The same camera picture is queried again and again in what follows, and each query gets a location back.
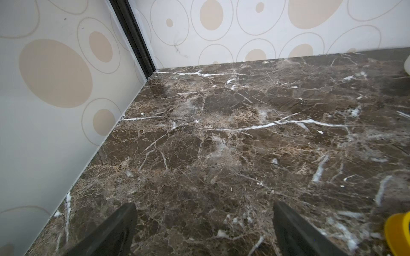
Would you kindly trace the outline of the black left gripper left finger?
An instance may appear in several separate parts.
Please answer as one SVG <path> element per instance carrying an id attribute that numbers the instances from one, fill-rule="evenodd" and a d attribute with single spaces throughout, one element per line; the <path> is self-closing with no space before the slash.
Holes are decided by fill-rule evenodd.
<path id="1" fill-rule="evenodd" d="M 136 206 L 134 203 L 125 203 L 65 255 L 127 256 L 136 225 Z"/>

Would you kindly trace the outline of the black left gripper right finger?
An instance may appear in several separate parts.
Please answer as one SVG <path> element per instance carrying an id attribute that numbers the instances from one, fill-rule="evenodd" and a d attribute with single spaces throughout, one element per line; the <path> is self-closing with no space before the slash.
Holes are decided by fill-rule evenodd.
<path id="1" fill-rule="evenodd" d="M 286 203 L 275 202 L 273 213 L 274 230 L 283 256 L 346 255 Z"/>

